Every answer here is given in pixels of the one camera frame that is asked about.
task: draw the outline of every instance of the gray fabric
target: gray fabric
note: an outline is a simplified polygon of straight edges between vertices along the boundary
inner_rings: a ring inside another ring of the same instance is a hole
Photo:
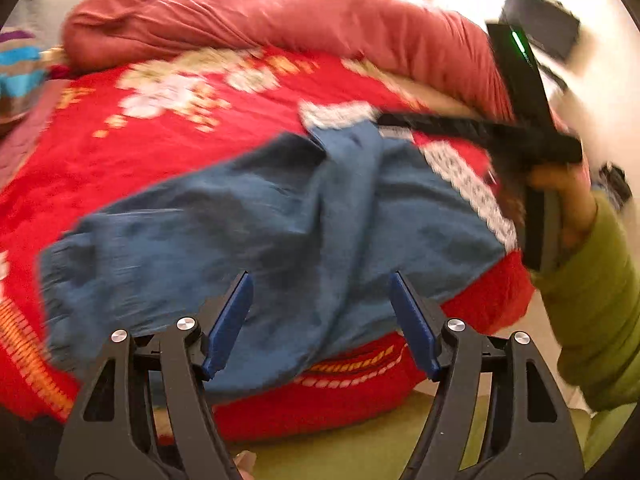
[[[33,32],[42,50],[62,43],[62,25],[82,0],[19,0],[6,26]]]

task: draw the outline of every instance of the orange embroidered stripe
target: orange embroidered stripe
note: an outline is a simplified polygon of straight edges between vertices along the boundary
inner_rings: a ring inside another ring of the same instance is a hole
[[[389,346],[386,350],[383,350],[378,355],[376,355],[373,359],[367,359],[366,361],[358,361],[355,363],[345,364],[345,365],[326,365],[326,364],[317,364],[313,365],[309,368],[310,372],[351,372],[353,370],[358,370],[359,368],[366,368],[367,366],[373,365],[380,361],[383,357],[391,354],[394,351],[394,345]]]
[[[354,379],[344,379],[344,380],[334,379],[330,381],[328,379],[322,379],[322,378],[319,379],[317,377],[309,377],[306,374],[302,374],[296,377],[295,379],[293,379],[293,383],[301,384],[302,386],[307,386],[309,388],[312,386],[316,388],[349,388],[350,386],[357,386],[358,384],[362,384],[370,379],[373,379],[374,377],[378,377],[380,375],[385,374],[387,370],[391,370],[391,368],[393,368],[397,364],[400,364],[400,361],[402,361],[402,358],[404,357],[404,351],[408,348],[408,346],[409,345],[405,343],[404,346],[402,346],[400,355],[390,363],[386,364],[383,367],[380,367],[377,370],[373,370],[368,373],[363,373],[362,375]],[[393,351],[393,346],[389,347],[385,352],[381,352],[381,353],[388,355],[392,351]]]
[[[66,418],[73,401],[47,372],[44,362],[46,352],[42,343],[14,302],[8,298],[0,304],[0,346],[34,393]]]

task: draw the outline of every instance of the blue gripper pad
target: blue gripper pad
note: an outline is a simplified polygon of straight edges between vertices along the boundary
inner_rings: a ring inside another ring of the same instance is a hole
[[[238,282],[236,290],[229,297],[218,316],[218,320],[209,332],[209,349],[202,365],[209,378],[213,378],[226,366],[229,354],[231,354],[244,323],[244,318],[246,318],[253,302],[254,279],[247,273]]]
[[[416,365],[427,374],[430,380],[435,380],[441,372],[436,358],[438,355],[436,336],[398,272],[391,275],[389,300]]]

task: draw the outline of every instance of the white lace trim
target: white lace trim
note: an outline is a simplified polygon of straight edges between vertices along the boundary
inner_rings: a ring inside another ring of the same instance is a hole
[[[410,128],[402,128],[401,126],[379,126],[378,131],[383,137],[404,139],[414,142],[414,134],[412,134]]]
[[[515,250],[517,240],[513,222],[502,216],[491,189],[478,178],[460,154],[443,140],[427,144],[420,150],[431,169],[471,204],[505,250],[508,253]]]
[[[377,110],[364,101],[319,106],[308,101],[300,103],[300,118],[305,128],[323,130],[347,128],[361,121],[372,121]]]

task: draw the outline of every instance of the colorful striped fabric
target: colorful striped fabric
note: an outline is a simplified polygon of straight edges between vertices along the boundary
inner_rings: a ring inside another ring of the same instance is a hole
[[[16,28],[0,32],[0,136],[20,121],[37,101],[44,64],[35,36]]]

